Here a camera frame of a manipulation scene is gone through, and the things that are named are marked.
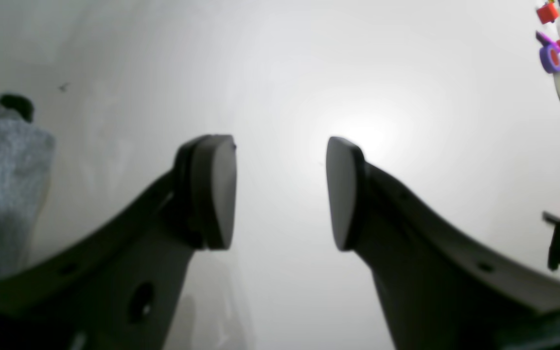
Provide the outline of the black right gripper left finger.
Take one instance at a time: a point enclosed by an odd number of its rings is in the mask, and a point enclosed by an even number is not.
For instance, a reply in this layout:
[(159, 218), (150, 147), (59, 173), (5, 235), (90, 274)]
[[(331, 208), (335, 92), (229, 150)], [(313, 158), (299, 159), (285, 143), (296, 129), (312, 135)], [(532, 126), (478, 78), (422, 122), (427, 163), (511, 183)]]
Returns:
[(0, 281), (0, 350), (160, 350), (198, 250), (231, 246), (236, 144), (202, 135), (122, 213)]

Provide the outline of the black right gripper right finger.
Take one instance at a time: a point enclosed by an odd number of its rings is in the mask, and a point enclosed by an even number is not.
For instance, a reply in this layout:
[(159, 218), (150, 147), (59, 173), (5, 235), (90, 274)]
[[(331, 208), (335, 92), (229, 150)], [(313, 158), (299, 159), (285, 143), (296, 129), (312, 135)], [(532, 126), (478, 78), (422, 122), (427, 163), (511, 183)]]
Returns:
[(333, 237), (371, 270), (398, 350), (560, 350), (560, 283), (460, 232), (329, 138)]

